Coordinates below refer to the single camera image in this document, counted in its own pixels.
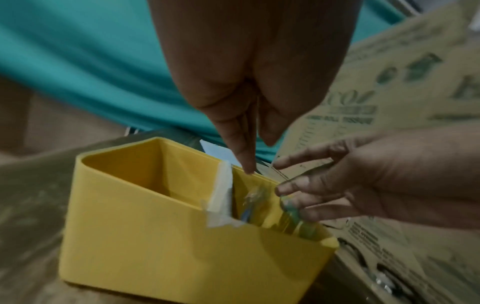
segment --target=yellow plastic bin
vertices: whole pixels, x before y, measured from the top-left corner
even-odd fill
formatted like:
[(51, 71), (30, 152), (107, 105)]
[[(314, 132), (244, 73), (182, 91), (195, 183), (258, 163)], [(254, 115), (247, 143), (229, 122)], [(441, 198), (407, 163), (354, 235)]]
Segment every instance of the yellow plastic bin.
[[(163, 138), (78, 156), (61, 278), (181, 303), (297, 303), (337, 240), (326, 230), (311, 241), (251, 224), (207, 228), (201, 202), (219, 162)], [(258, 185), (273, 192), (276, 182), (233, 168), (234, 212)]]

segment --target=teal fabric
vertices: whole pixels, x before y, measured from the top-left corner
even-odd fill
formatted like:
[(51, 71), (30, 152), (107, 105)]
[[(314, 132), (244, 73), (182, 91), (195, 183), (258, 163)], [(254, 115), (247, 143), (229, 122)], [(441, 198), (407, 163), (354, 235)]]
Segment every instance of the teal fabric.
[[(365, 0), (353, 42), (402, 18)], [(176, 126), (222, 142), (176, 89), (144, 0), (0, 1), (0, 73), (126, 126)], [(271, 160), (279, 145), (258, 140), (257, 155)]]

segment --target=hand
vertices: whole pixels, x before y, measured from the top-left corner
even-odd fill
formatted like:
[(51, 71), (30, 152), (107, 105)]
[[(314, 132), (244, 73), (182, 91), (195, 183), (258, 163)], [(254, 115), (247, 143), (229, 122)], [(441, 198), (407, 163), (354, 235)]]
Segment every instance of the hand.
[(332, 165), (276, 189), (278, 195), (301, 191), (288, 202), (305, 220), (370, 215), (480, 228), (479, 123), (356, 135), (278, 158), (273, 166), (329, 157)]
[(362, 1), (150, 0), (174, 82), (245, 172), (259, 135), (273, 145), (325, 97)]

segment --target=table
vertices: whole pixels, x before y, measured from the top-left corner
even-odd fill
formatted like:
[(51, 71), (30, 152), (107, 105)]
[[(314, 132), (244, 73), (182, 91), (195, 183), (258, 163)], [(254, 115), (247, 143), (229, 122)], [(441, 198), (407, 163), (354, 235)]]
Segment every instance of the table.
[[(82, 152), (154, 136), (202, 149), (198, 136), (178, 129), (164, 129), (0, 167), (0, 303), (167, 303), (69, 285), (58, 276), (75, 157)], [(307, 303), (375, 304), (380, 301), (341, 261), (334, 259), (305, 295), (302, 304)]]

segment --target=blue object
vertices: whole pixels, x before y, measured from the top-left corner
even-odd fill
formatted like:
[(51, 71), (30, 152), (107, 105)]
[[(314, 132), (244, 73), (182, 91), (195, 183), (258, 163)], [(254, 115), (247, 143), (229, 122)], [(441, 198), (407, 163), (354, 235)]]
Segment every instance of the blue object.
[[(403, 16), (365, 0), (353, 42)], [(173, 83), (144, 0), (0, 1), (0, 73), (59, 101), (142, 130), (176, 126), (222, 144)], [(272, 160), (280, 146), (257, 141)]]

